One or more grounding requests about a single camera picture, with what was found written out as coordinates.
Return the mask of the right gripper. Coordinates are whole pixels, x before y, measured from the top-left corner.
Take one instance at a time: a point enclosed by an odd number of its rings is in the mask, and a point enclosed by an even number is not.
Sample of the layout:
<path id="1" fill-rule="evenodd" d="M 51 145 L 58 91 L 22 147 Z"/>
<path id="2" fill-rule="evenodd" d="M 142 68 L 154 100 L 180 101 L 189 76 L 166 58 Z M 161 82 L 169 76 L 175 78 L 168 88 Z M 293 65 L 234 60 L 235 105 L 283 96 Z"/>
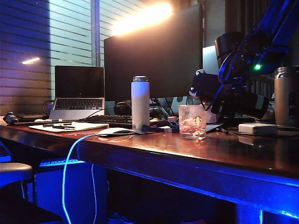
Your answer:
<path id="1" fill-rule="evenodd" d="M 226 49 L 218 52 L 218 79 L 224 86 L 233 89 L 245 88 L 253 82 L 264 82 L 261 74 L 263 63 L 261 47 L 246 46 L 241 49 Z M 216 100 L 211 112 L 222 117 L 234 118 L 236 108 L 231 103 Z"/>

